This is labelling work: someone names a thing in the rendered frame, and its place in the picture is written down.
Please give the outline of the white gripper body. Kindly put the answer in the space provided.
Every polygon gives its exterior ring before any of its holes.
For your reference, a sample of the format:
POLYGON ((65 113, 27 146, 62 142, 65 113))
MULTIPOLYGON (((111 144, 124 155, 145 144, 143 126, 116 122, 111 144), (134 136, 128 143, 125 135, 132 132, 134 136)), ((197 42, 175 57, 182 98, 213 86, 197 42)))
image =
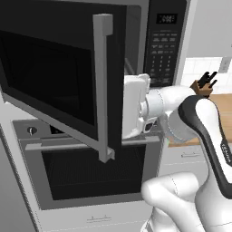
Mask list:
POLYGON ((147 116, 146 94, 150 77, 146 74, 125 75, 123 89, 122 138, 140 135, 147 116))

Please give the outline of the black microwave oven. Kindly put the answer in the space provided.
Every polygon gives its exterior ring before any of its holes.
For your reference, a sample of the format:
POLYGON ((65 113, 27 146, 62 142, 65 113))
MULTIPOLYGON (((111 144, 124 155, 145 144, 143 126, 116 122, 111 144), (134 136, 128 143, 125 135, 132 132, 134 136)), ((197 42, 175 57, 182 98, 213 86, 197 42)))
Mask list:
POLYGON ((148 74, 151 88, 174 84, 189 5, 190 0, 138 0, 127 6, 127 74, 148 74))

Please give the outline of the black microwave door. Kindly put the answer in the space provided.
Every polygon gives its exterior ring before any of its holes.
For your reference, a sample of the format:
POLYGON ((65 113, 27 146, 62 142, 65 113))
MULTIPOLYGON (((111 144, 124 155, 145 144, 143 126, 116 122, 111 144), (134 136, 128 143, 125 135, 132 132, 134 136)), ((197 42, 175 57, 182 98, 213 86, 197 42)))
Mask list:
POLYGON ((51 118, 98 137, 93 16, 109 14, 108 145, 121 147, 125 5, 0 0, 0 86, 51 118))

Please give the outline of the pale drawer front under worktop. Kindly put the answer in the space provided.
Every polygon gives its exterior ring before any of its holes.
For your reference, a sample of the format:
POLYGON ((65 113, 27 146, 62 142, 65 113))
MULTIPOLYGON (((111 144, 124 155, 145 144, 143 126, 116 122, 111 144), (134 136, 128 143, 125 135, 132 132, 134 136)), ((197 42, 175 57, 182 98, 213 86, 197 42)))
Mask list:
POLYGON ((205 161, 203 151, 199 145, 170 147, 163 151, 159 165, 160 176, 184 171, 194 173, 197 176, 200 185, 202 185, 207 179, 208 166, 205 161), (181 154, 189 154, 193 152, 200 154, 200 157, 181 158, 181 154))

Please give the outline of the grey drawer front below oven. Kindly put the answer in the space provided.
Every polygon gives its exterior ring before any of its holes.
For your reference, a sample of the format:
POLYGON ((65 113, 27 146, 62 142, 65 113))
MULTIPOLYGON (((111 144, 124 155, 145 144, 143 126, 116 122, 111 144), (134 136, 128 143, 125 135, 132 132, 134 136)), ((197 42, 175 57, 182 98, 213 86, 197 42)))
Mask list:
POLYGON ((80 208, 60 208, 36 212, 42 232, 140 232, 152 207, 133 201, 80 208), (91 216, 111 217, 111 221, 86 223, 91 216))

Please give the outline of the grey wall socket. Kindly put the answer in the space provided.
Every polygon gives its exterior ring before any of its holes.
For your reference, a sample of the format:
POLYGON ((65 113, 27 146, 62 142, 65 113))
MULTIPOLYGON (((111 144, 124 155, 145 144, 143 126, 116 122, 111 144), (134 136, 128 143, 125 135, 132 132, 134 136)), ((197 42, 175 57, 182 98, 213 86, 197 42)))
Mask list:
POLYGON ((219 65, 219 73, 227 73, 232 57, 223 57, 219 65))

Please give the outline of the grey wall cupboard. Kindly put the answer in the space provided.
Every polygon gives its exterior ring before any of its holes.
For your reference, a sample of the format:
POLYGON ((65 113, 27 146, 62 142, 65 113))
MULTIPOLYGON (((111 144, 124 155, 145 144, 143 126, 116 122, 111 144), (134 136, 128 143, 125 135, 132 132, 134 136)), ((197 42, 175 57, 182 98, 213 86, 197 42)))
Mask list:
POLYGON ((232 57, 232 0, 198 0, 187 57, 232 57))

